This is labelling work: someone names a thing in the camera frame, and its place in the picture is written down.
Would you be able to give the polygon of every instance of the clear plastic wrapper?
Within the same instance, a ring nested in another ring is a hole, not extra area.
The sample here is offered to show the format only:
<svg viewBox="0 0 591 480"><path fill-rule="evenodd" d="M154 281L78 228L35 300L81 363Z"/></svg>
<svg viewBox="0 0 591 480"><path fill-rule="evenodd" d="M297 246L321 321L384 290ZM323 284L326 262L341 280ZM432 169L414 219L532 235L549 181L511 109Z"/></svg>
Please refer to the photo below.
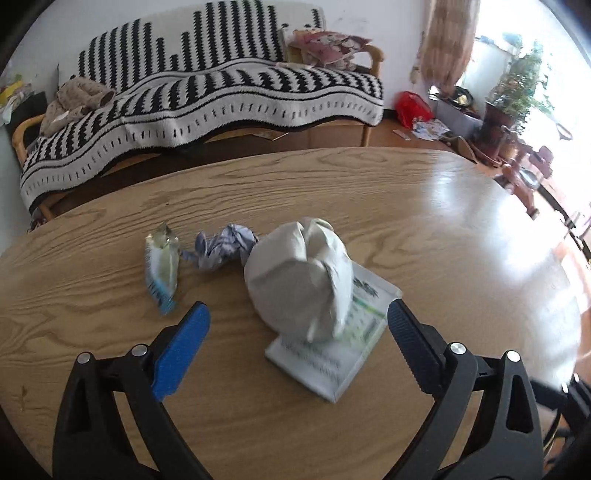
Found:
<svg viewBox="0 0 591 480"><path fill-rule="evenodd" d="M166 315L176 306L173 300L177 289L180 244L166 223L162 223L146 237L145 277L148 291Z"/></svg>

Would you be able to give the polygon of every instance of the wooden table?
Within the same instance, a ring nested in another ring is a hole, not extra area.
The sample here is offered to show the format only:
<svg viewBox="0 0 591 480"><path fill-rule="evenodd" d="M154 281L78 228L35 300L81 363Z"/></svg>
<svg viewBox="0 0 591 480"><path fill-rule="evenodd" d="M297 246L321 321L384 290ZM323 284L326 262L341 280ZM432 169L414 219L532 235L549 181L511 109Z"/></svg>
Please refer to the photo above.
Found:
<svg viewBox="0 0 591 480"><path fill-rule="evenodd" d="M122 355L201 300L210 333L165 406L214 478L380 480L432 404L389 333L333 405L265 360L275 333L257 318L239 265L203 274L182 264L179 305L168 317L144 286L144 237L164 220L189 247L200 229L237 222L267 233L304 215L329 220L351 258L401 287L417 317L448 341L488 356L515 349L530 375L556 385L570 378L580 322L567 278L519 201L470 162L395 148L262 155L109 194L4 253L0 404L41 464L50 469L76 355Z"/></svg>

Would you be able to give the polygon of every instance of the potted plant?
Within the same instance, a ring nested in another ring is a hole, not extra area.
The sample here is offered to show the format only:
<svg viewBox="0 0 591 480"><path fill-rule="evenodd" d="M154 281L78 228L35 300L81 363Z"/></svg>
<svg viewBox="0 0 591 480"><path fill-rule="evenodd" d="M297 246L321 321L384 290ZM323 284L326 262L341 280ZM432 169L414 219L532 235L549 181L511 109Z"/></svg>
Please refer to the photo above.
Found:
<svg viewBox="0 0 591 480"><path fill-rule="evenodd" d="M544 47L534 42L532 51L523 57L517 58L509 72L499 81L490 92L482 128L475 141L478 149L492 159L499 155L503 132L501 127L505 125L509 129L522 133L527 123L527 116L532 107L538 108L546 114L550 114L553 106L544 95L545 100L540 102L534 98L535 90L539 83L544 90L548 85L548 76L540 80L540 69ZM503 158L511 158L508 151L503 152Z"/></svg>

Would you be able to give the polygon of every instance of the beige cloth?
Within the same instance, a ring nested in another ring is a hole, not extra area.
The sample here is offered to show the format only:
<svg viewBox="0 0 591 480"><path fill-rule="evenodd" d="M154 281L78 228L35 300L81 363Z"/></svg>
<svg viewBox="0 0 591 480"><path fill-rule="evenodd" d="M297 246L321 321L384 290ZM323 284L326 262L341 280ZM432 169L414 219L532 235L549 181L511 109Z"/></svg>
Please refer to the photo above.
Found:
<svg viewBox="0 0 591 480"><path fill-rule="evenodd" d="M423 78L451 95L472 55L480 0L435 0L422 46Z"/></svg>
<svg viewBox="0 0 591 480"><path fill-rule="evenodd" d="M50 137L67 124L77 122L89 112L101 108L115 96L115 91L84 77L68 80L47 107L41 123L41 135Z"/></svg>

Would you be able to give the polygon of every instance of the sofa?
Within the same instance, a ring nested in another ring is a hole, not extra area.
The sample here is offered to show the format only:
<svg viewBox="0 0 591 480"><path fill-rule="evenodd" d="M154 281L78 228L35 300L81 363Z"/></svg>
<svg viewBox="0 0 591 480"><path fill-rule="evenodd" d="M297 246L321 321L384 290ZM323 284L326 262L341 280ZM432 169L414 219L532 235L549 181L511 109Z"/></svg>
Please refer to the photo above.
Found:
<svg viewBox="0 0 591 480"><path fill-rule="evenodd" d="M116 92L114 101L25 149L21 195L49 220L52 202L90 179L170 149L253 133L297 131L335 119L377 125L384 110L374 46L369 72L285 63L279 29L326 28L323 11L298 2L219 1L138 18L94 38L58 66L59 84L76 76Z"/></svg>

